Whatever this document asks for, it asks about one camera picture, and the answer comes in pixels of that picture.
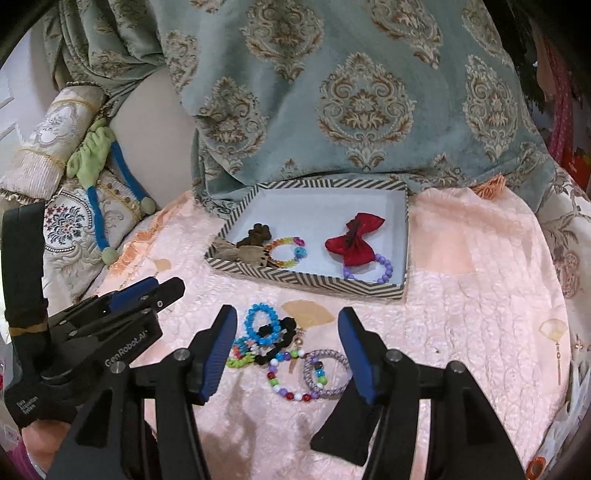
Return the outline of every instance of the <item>person's hand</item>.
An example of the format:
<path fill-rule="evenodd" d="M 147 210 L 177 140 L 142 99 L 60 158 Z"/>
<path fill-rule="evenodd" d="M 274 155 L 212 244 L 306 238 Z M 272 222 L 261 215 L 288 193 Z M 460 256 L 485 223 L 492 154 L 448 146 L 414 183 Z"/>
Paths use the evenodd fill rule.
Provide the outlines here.
<path fill-rule="evenodd" d="M 57 420 L 38 420 L 23 428 L 22 442 L 31 459 L 47 473 L 70 425 Z"/>

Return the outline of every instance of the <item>green fabric toy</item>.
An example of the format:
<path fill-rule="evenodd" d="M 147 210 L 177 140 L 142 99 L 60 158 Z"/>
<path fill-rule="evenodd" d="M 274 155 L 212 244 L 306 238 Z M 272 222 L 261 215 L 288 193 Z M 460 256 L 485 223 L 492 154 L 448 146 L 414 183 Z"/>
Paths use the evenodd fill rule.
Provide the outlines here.
<path fill-rule="evenodd" d="M 85 190 L 96 185 L 114 141 L 115 135 L 106 126 L 106 120 L 97 120 L 88 129 L 80 148 L 68 160 L 66 176 L 69 179 L 77 177 Z"/>
<path fill-rule="evenodd" d="M 117 261 L 119 254 L 109 246 L 105 236 L 105 222 L 100 211 L 99 199 L 96 194 L 96 182 L 100 172 L 105 168 L 107 155 L 115 140 L 113 131 L 106 126 L 106 120 L 94 122 L 86 134 L 80 148 L 72 154 L 66 165 L 66 176 L 77 177 L 80 185 L 86 190 L 88 200 L 95 217 L 95 238 L 101 250 L 101 258 L 106 265 Z"/>

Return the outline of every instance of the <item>black hair tie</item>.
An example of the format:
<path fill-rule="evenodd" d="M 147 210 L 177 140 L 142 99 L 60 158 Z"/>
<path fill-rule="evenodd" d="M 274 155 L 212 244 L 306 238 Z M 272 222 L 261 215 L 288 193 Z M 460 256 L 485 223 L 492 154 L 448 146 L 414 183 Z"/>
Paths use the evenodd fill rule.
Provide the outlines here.
<path fill-rule="evenodd" d="M 291 345 L 294 337 L 296 336 L 296 321 L 291 317 L 285 317 L 283 320 L 280 320 L 279 326 L 281 330 L 287 330 L 280 341 L 273 343 L 273 348 L 269 350 L 265 355 L 255 355 L 255 362 L 258 365 L 266 365 L 271 360 L 273 360 L 282 349 L 287 348 Z M 263 325 L 261 328 L 258 329 L 259 337 L 263 338 L 267 335 L 272 334 L 273 329 L 271 324 Z"/>

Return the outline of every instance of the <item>green beaded bracelet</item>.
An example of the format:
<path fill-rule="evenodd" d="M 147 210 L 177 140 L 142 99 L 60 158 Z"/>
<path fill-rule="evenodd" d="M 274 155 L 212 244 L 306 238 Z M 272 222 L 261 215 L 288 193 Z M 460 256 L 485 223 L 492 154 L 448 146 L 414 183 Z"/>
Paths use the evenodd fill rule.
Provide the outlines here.
<path fill-rule="evenodd" d="M 248 352 L 245 356 L 238 359 L 228 359 L 226 360 L 226 367 L 230 368 L 242 368 L 245 367 L 255 361 L 255 356 L 253 353 Z"/>

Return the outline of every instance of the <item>blue beaded bracelet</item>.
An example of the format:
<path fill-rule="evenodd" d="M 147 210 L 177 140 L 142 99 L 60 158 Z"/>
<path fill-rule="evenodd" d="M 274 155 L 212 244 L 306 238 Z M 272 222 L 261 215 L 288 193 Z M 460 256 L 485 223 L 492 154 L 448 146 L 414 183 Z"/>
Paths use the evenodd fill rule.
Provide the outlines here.
<path fill-rule="evenodd" d="M 269 316 L 272 334 L 267 337 L 260 337 L 256 332 L 252 324 L 255 321 L 255 314 L 257 312 L 266 313 Z M 281 332 L 281 325 L 279 323 L 279 317 L 275 309 L 265 303 L 255 303 L 246 314 L 246 320 L 244 321 L 246 327 L 246 339 L 254 340 L 260 346 L 272 345 L 273 342 L 279 340 Z"/>

